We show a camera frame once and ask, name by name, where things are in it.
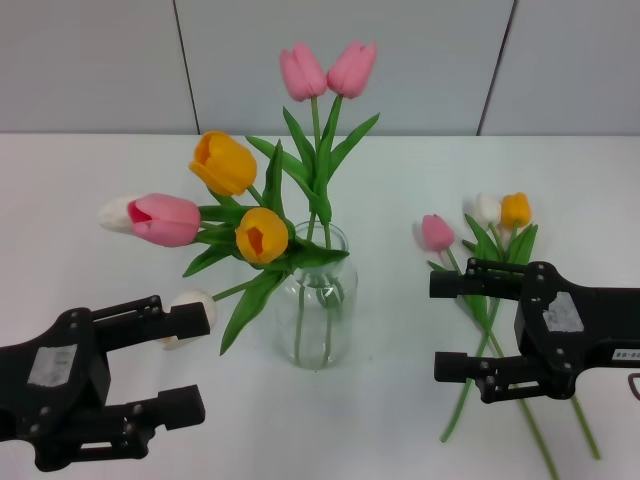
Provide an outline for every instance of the tulip bunch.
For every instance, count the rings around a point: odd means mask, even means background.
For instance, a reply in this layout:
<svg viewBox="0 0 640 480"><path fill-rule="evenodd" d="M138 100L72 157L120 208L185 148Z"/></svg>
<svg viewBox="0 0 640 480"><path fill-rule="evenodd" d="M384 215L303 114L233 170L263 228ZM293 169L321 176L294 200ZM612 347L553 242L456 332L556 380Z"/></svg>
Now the tulip bunch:
<svg viewBox="0 0 640 480"><path fill-rule="evenodd" d="M198 206L183 198L153 193L116 198L100 211L100 224L108 230L131 234L164 247L194 243L207 245L208 248L187 267L184 277L227 257L247 262L260 271L254 279L213 297L202 299L202 292L190 292L177 300L183 303L185 299L202 301L213 323L215 302L244 292L224 332L221 355L264 309L269 296L287 276L296 269L317 268L337 262L349 254L331 249L331 204L327 183L346 155L378 119L375 115L367 120L332 148L342 98L354 98L364 91L375 56L375 45L363 47L353 42L325 76L308 46L298 43L293 52L282 52L280 66L289 94L296 101L311 100L316 146L311 145L286 109L285 121L300 153L300 160L285 152L280 141L273 145L247 137L249 143L269 157L265 187L261 193L254 187L257 164L251 152L226 133L207 132L200 139L189 168L205 183L217 205ZM336 92L336 100L320 135L317 97L324 94L327 86ZM285 216L281 197L283 171L298 183L309 199L312 221L306 239L296 235L293 223ZM233 198L245 192L253 196L257 206L241 205ZM311 241L316 215L325 227L326 248ZM323 300L325 305L333 305L333 298ZM170 348L184 344L177 339L165 339L164 342Z"/></svg>
<svg viewBox="0 0 640 480"><path fill-rule="evenodd" d="M502 202L492 196L479 194L476 197L473 214L465 215L466 221L476 237L477 243L462 240L462 244L478 259L526 265L529 263L538 232L538 226L530 223L531 216L531 207L524 193L507 195L502 199ZM509 240L506 245L503 244L503 235L498 231L500 227L502 227L505 233L509 234ZM487 229L492 233L493 239L487 234ZM446 253L451 262L451 266L460 274L461 270L458 262L451 251L451 246L455 240L454 233L447 223L437 215L427 215L422 222L422 233L427 248L438 253ZM446 271L443 266L435 262L429 261L428 263L431 268L436 271ZM476 349L475 356L482 356L485 348L490 344L498 356L504 357L502 348L492 332L493 323L500 305L500 299L493 299L490 308L488 308L490 303L489 299L485 296L466 295L463 296L463 299L469 308L472 319L482 332L482 338ZM440 437L441 442L446 442L453 433L470 388L471 380L467 380L452 418ZM551 478L559 478L551 453L547 448L527 402L525 400L518 400L518 402L522 407L523 414L549 468ZM574 395L572 397L571 403L590 447L591 454L594 459L598 460L600 459L600 452L577 396Z"/></svg>

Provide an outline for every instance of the pink tulip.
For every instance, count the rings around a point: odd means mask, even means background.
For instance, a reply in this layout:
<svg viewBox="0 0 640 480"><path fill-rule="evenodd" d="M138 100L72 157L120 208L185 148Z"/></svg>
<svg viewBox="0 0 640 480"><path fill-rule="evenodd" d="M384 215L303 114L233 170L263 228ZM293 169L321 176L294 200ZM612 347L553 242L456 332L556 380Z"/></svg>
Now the pink tulip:
<svg viewBox="0 0 640 480"><path fill-rule="evenodd" d="M163 247L190 244L200 228L198 206L183 198L152 193L127 205L131 233Z"/></svg>
<svg viewBox="0 0 640 480"><path fill-rule="evenodd" d="M453 245L453 230L438 215L425 215L422 219L422 236L429 250L442 252Z"/></svg>
<svg viewBox="0 0 640 480"><path fill-rule="evenodd" d="M327 90L324 71L306 43L297 42L292 52L282 51L280 70L289 95L297 102L319 97Z"/></svg>
<svg viewBox="0 0 640 480"><path fill-rule="evenodd" d="M329 88L347 98L362 95L377 53L375 43L363 47L357 40L351 42L327 74Z"/></svg>

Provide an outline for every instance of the tulip petal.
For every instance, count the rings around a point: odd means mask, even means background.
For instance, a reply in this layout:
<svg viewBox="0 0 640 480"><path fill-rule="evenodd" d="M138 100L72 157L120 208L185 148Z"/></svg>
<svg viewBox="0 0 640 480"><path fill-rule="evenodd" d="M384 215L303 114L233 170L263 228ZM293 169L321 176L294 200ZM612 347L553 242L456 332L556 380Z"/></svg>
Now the tulip petal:
<svg viewBox="0 0 640 480"><path fill-rule="evenodd" d="M340 54L338 60L336 60L336 63L333 64L327 74L327 83L331 90L336 93L342 93L342 84L347 77L351 64L358 58L358 55L360 55L360 50L362 50L360 42L354 40Z"/></svg>
<svg viewBox="0 0 640 480"><path fill-rule="evenodd" d="M298 42L293 47L293 58L307 81L309 96L319 97L327 91L327 77L306 43Z"/></svg>
<svg viewBox="0 0 640 480"><path fill-rule="evenodd" d="M296 63L293 54L283 50L280 54L280 71L284 86L289 96L296 102L309 98L309 84L304 78L302 70Z"/></svg>
<svg viewBox="0 0 640 480"><path fill-rule="evenodd" d="M341 93L347 98L362 95L376 63L377 49L375 43L367 45L358 58L351 64L342 84Z"/></svg>

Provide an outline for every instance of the green leaf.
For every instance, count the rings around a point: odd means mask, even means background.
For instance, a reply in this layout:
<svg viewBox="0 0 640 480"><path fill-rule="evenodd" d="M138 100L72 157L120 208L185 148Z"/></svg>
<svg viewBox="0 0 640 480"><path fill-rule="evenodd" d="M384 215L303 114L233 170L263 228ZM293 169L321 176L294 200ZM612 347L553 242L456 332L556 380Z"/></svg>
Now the green leaf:
<svg viewBox="0 0 640 480"><path fill-rule="evenodd" d="M362 123L360 126L356 127L347 138L345 138L342 142L333 149L331 152L331 166L329 167L329 178L333 177L333 174L338 169L342 161L349 154L353 147L355 147L362 137L364 137L369 130L376 124L380 114L374 115L369 120Z"/></svg>
<svg viewBox="0 0 640 480"><path fill-rule="evenodd" d="M336 135L336 128L338 126L338 117L340 116L340 106L342 105L342 95L336 95L335 100L333 101L333 105L331 105L331 112L329 112L329 118L327 118L327 123L324 126L324 130L322 131L322 139L328 141L329 151L331 151L331 146L333 145L333 137Z"/></svg>
<svg viewBox="0 0 640 480"><path fill-rule="evenodd" d="M444 268L443 266L438 265L437 263L432 262L432 261L430 261L430 260L429 260L429 261L427 261L427 263L428 263L428 264L429 264L429 266L430 266L434 271L436 271L436 272L448 272L448 271L449 271L449 270L447 270L446 268Z"/></svg>
<svg viewBox="0 0 640 480"><path fill-rule="evenodd" d="M203 222L224 222L237 226L240 225L244 214L251 208L236 204L236 206L212 205L198 207L198 210L200 210L200 220Z"/></svg>
<svg viewBox="0 0 640 480"><path fill-rule="evenodd" d="M211 190L209 187L207 187L207 190L209 190L209 193L213 196L213 198L215 198L218 201L220 205L225 205L228 207L234 207L234 206L240 205L238 202L235 201L233 197L225 197L224 195L219 195L213 190Z"/></svg>
<svg viewBox="0 0 640 480"><path fill-rule="evenodd" d="M222 336L220 355L224 355L238 338L242 329L260 314L267 304L269 296L285 278L287 278L287 274L284 272L265 270L255 278L256 283L244 291Z"/></svg>
<svg viewBox="0 0 640 480"><path fill-rule="evenodd" d="M311 142L307 140L307 137L302 133L300 124L293 118L293 115L289 113L289 110L282 107L282 115L284 115L284 121L287 123L291 137L296 144L296 148L300 154L300 160L302 160L302 163L304 163L310 172L313 172L313 159L316 155L313 145L311 145Z"/></svg>
<svg viewBox="0 0 640 480"><path fill-rule="evenodd" d="M329 250L301 238L296 238L294 242L290 245L292 251L290 261L296 268L321 267L349 256L349 252L344 250Z"/></svg>
<svg viewBox="0 0 640 480"><path fill-rule="evenodd" d="M527 265L531 259L531 252L533 251L533 244L536 241L536 235L538 234L538 226L535 225L522 239L522 243L518 250L515 252L513 263L520 265Z"/></svg>
<svg viewBox="0 0 640 480"><path fill-rule="evenodd" d="M266 140L262 140L257 137L245 137L247 141L255 148L264 153L267 157L271 158L276 147ZM296 159L293 155L283 152L282 155L282 169L293 178L298 184L300 189L309 199L310 210L313 210L315 205L320 201L318 196L313 192L309 182L311 182L311 171L304 166L302 162Z"/></svg>
<svg viewBox="0 0 640 480"><path fill-rule="evenodd" d="M282 143L278 140L273 150L269 167L267 167L267 179L262 192L265 206L273 210L280 218L285 219L282 206Z"/></svg>
<svg viewBox="0 0 640 480"><path fill-rule="evenodd" d="M224 251L216 247L209 247L203 253L198 255L187 267L187 270L182 274L183 277L190 277L191 275L210 267L216 262L219 262L223 258L231 255L229 251Z"/></svg>
<svg viewBox="0 0 640 480"><path fill-rule="evenodd" d="M320 148L318 149L318 171L316 172L316 180L313 184L313 191L318 195L318 202L314 205L314 212L318 215L322 225L327 225L331 222L331 203L329 202L329 194L327 193L330 148L329 138L325 138L320 142Z"/></svg>
<svg viewBox="0 0 640 480"><path fill-rule="evenodd" d="M219 249L235 249L236 232L232 225L213 226L198 232L195 242L207 243Z"/></svg>
<svg viewBox="0 0 640 480"><path fill-rule="evenodd" d="M470 242L469 240L463 240L462 241L462 245L467 247L467 250L469 250L472 255L475 255L475 253L476 253L476 244L475 243Z"/></svg>
<svg viewBox="0 0 640 480"><path fill-rule="evenodd" d="M478 225L478 222L476 222L471 215L465 215L464 217L467 219L467 223L471 227L473 234L476 236L478 243L480 243L480 239L482 239L482 241L484 242L485 251L483 252L483 258L485 260L493 260L494 262L501 261L502 259L500 258L500 254L498 253L498 247L496 247L496 244L493 243L491 237L487 235L487 232L484 231L484 228Z"/></svg>

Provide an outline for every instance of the white tulip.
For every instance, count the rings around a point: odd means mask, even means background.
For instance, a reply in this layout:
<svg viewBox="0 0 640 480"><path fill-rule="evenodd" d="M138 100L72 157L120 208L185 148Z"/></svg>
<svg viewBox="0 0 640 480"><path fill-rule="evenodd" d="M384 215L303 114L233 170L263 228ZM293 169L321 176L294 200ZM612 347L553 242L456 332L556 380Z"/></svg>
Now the white tulip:
<svg viewBox="0 0 640 480"><path fill-rule="evenodd" d="M169 305L168 308L165 307L165 312L169 313L171 311L171 307L198 302L202 303L202 305L204 306L204 312L207 315L209 327L213 329L213 326L216 324L217 320L216 302L213 301L211 295L203 292L202 290L187 290L186 292L178 295L178 297L173 302L171 302L171 305ZM175 350L176 348L188 345L198 338L202 337L185 338L182 340L179 340L178 337L167 337L161 338L158 341L164 343L165 350Z"/></svg>
<svg viewBox="0 0 640 480"><path fill-rule="evenodd" d="M125 195L116 197L98 212L98 223L102 228L118 233L131 233L133 222L129 217L127 206L142 195Z"/></svg>
<svg viewBox="0 0 640 480"><path fill-rule="evenodd" d="M502 206L497 198L485 193L478 194L472 215L476 222L486 229L490 223L498 225L501 215Z"/></svg>

